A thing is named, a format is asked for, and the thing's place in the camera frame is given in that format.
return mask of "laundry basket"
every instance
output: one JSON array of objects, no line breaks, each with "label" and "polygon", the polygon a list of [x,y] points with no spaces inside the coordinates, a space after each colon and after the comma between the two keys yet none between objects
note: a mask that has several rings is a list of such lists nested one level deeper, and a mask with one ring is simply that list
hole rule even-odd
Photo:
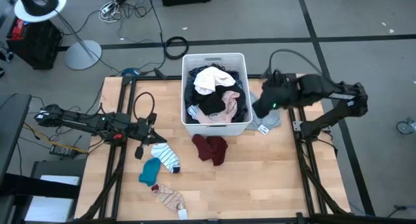
[{"label": "laundry basket", "polygon": [[[186,122],[187,110],[185,109],[184,91],[189,77],[189,71],[202,66],[210,66],[212,63],[224,66],[227,71],[237,71],[242,81],[244,93],[246,94],[247,113],[244,121],[240,123],[209,123],[190,124]],[[246,62],[241,53],[213,53],[185,55],[182,58],[182,95],[181,95],[181,120],[191,136],[201,134],[203,136],[238,136],[253,120],[252,109],[250,108],[250,90],[248,87]]]}]

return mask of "white striped sock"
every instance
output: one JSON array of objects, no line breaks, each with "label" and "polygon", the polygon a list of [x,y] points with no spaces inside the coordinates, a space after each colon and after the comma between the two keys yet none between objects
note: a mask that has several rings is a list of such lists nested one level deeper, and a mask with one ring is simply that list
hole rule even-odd
[{"label": "white striped sock", "polygon": [[167,143],[159,143],[151,148],[151,155],[158,158],[171,173],[178,173],[181,169],[179,158]]}]

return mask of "white tag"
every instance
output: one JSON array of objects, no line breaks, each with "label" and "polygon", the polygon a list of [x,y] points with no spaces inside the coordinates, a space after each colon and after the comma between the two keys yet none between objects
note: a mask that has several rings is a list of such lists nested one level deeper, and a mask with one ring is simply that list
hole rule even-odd
[{"label": "white tag", "polygon": [[179,215],[179,220],[187,220],[188,219],[188,213],[186,209],[178,210],[177,214]]},{"label": "white tag", "polygon": [[260,127],[257,130],[259,130],[259,132],[261,132],[261,134],[264,134],[264,135],[267,135],[267,133],[269,132],[269,129],[265,127],[263,124],[260,125]]}]

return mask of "striped sock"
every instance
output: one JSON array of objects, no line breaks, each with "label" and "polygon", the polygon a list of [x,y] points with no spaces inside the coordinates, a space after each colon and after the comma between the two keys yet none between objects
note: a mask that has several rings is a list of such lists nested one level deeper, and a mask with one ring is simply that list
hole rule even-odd
[{"label": "striped sock", "polygon": [[158,158],[170,173],[179,173],[181,164],[167,143],[159,143],[151,148],[151,155]]},{"label": "striped sock", "polygon": [[155,184],[151,187],[151,191],[156,195],[166,207],[173,211],[178,211],[185,208],[185,200],[179,192],[175,192],[161,184]]}]

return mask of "wooden tabletop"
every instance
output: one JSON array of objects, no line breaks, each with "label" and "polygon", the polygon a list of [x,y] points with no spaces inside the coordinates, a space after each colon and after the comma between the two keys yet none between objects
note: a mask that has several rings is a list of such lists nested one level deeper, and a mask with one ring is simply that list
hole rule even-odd
[{"label": "wooden tabletop", "polygon": [[[103,109],[116,111],[122,78],[105,79],[101,94]],[[250,91],[260,96],[261,81],[250,80]],[[226,160],[213,166],[202,162],[181,123],[181,81],[139,81],[135,95],[150,92],[155,97],[157,121],[155,130],[168,140],[181,163],[181,172],[169,173],[164,166],[157,182],[178,191],[185,198],[189,219],[288,218],[296,212],[308,216],[300,168],[293,140],[289,114],[281,110],[281,126],[263,136],[258,131],[244,131],[240,136],[227,136]],[[124,112],[127,109],[126,95]],[[151,99],[141,97],[136,105],[138,116],[146,117]],[[308,120],[323,115],[322,105],[305,107]],[[320,139],[330,142],[325,134]],[[99,141],[93,138],[91,144]],[[134,152],[140,142],[129,140],[125,159],[122,190],[117,220],[145,221],[178,219],[177,213],[167,209],[144,183],[138,182],[144,163],[151,158],[151,146],[145,148],[142,160]],[[314,142],[313,148],[323,187],[346,211],[349,205],[331,146]],[[96,200],[103,187],[109,146],[102,145],[88,156],[75,217],[82,216]],[[117,164],[119,151],[116,152]],[[315,210],[319,211],[316,193],[311,184]],[[109,194],[107,215],[111,213],[114,189]]]}]

